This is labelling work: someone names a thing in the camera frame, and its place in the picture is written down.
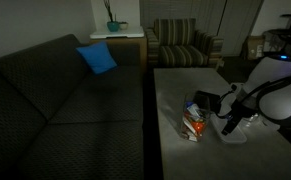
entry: dark patterned couch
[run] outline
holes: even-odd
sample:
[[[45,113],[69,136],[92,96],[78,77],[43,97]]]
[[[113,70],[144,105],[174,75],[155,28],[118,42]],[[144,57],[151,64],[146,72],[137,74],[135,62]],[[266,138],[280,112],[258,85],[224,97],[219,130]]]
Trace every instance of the dark patterned couch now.
[[[0,179],[143,179],[139,46],[95,75],[74,35],[0,58]]]

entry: white robot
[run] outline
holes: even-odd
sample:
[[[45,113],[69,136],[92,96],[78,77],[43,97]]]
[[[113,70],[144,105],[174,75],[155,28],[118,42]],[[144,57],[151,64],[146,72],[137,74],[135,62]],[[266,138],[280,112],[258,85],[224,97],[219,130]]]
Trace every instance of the white robot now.
[[[261,59],[237,93],[231,110],[217,115],[227,119],[221,133],[226,136],[242,118],[255,113],[280,126],[291,126],[291,57],[272,55]]]

